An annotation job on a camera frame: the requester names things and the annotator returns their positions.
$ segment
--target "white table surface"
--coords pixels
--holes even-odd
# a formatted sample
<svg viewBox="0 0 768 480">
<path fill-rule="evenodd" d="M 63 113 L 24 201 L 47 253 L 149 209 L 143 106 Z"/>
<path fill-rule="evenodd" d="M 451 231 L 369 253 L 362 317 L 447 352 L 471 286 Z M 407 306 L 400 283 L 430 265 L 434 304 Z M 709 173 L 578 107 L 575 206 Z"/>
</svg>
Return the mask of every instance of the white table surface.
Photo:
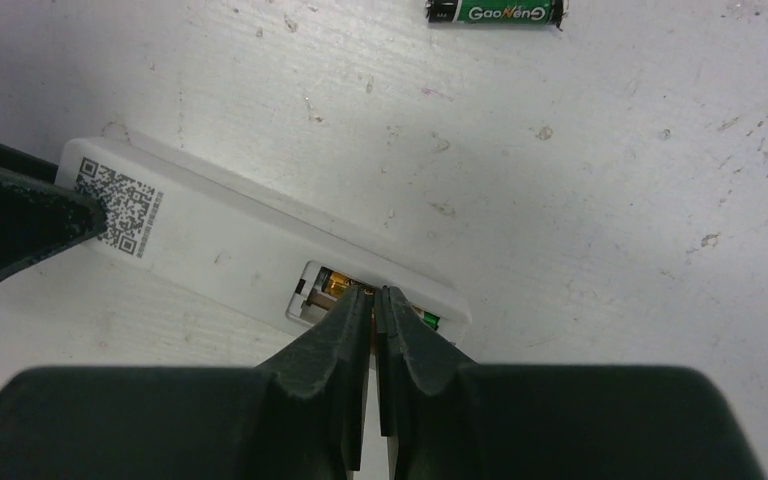
<svg viewBox="0 0 768 480">
<path fill-rule="evenodd" d="M 563 32 L 422 3 L 0 0 L 0 142 L 139 132 L 396 245 L 464 293 L 479 361 L 697 368 L 768 472 L 768 0 L 580 0 Z M 290 340 L 84 247 L 0 285 L 0 386 Z"/>
</svg>

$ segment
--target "green battery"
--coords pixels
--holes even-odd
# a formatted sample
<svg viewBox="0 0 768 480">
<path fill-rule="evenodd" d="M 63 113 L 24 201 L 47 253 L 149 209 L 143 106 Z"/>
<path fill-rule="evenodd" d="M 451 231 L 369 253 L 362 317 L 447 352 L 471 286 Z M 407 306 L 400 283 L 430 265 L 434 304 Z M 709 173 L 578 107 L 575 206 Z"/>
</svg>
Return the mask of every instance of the green battery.
<svg viewBox="0 0 768 480">
<path fill-rule="evenodd" d="M 425 312 L 422 315 L 422 321 L 424 321 L 429 327 L 433 328 L 435 331 L 440 328 L 440 317 L 437 315 L 434 315 L 430 312 Z"/>
<path fill-rule="evenodd" d="M 567 11 L 567 0 L 428 0 L 430 23 L 523 23 L 555 25 Z"/>
</svg>

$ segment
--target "battery compartment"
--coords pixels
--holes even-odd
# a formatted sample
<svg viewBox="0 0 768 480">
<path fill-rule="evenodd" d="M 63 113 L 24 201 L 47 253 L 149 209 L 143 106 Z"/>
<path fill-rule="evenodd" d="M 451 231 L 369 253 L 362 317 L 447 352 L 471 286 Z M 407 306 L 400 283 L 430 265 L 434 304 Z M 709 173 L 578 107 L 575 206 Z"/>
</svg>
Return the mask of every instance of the battery compartment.
<svg viewBox="0 0 768 480">
<path fill-rule="evenodd" d="M 320 263 L 308 262 L 296 284 L 293 297 L 290 299 L 287 317 L 308 326 L 316 325 L 334 307 L 337 299 L 354 285 L 369 291 L 383 286 L 373 286 Z M 445 318 L 441 318 L 419 305 L 413 305 L 413 308 L 419 318 L 435 331 L 440 328 L 441 323 L 445 323 Z"/>
</svg>

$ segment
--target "dirt speck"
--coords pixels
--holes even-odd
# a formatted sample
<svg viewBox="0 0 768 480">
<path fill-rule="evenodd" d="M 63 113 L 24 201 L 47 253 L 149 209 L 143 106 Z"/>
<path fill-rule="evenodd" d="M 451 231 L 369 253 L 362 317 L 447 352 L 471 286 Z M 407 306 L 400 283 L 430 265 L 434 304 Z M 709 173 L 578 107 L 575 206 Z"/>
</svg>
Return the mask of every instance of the dirt speck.
<svg viewBox="0 0 768 480">
<path fill-rule="evenodd" d="M 420 91 L 422 92 L 423 95 L 427 95 L 429 97 L 442 98 L 442 99 L 448 100 L 450 102 L 454 102 L 455 101 L 455 97 L 453 97 L 451 95 L 446 95 L 445 93 L 442 93 L 442 92 L 438 92 L 437 90 L 434 90 L 433 88 L 422 87 L 420 89 Z"/>
<path fill-rule="evenodd" d="M 399 134 L 402 133 L 402 127 L 400 125 L 387 125 L 387 131 L 390 132 L 390 139 L 387 140 L 387 145 L 392 145 L 399 138 Z"/>
<path fill-rule="evenodd" d="M 316 123 L 322 123 L 324 118 L 322 118 L 321 115 L 316 113 L 316 109 L 313 108 L 313 103 L 311 103 L 310 98 L 308 98 L 307 93 L 302 93 L 302 98 L 305 99 L 305 104 L 307 105 L 307 119 L 311 122 Z"/>
<path fill-rule="evenodd" d="M 705 247 L 716 247 L 720 244 L 720 234 L 719 233 L 709 233 L 708 235 L 705 235 L 702 237 L 702 248 Z"/>
<path fill-rule="evenodd" d="M 184 89 L 178 88 L 178 140 L 184 148 Z"/>
<path fill-rule="evenodd" d="M 455 211 L 455 208 L 446 202 L 429 202 L 428 205 L 444 217 L 455 218 L 458 216 L 458 212 Z"/>
<path fill-rule="evenodd" d="M 555 134 L 555 131 L 552 130 L 552 127 L 546 125 L 545 127 L 541 128 L 539 132 L 537 132 L 537 135 L 535 135 L 535 137 L 538 140 L 545 142 L 546 140 L 549 140 L 550 138 L 552 138 L 552 135 L 554 134 Z"/>
<path fill-rule="evenodd" d="M 284 15 L 284 25 L 287 26 L 287 30 L 296 33 L 299 30 L 299 24 L 289 17 L 289 15 Z"/>
<path fill-rule="evenodd" d="M 728 130 L 729 128 L 733 127 L 735 123 L 740 121 L 740 117 L 734 117 L 729 121 L 723 122 L 722 125 L 720 125 L 720 128 L 717 129 L 718 132 L 722 133 Z"/>
<path fill-rule="evenodd" d="M 437 132 L 431 132 L 431 138 L 437 140 L 437 147 L 434 149 L 434 153 L 443 153 L 452 146 L 452 144 L 445 138 L 440 137 Z"/>
<path fill-rule="evenodd" d="M 107 122 L 107 125 L 101 129 L 101 136 L 127 144 L 131 143 L 131 135 L 128 133 L 128 127 L 125 125 L 125 122 L 122 121 Z"/>
</svg>

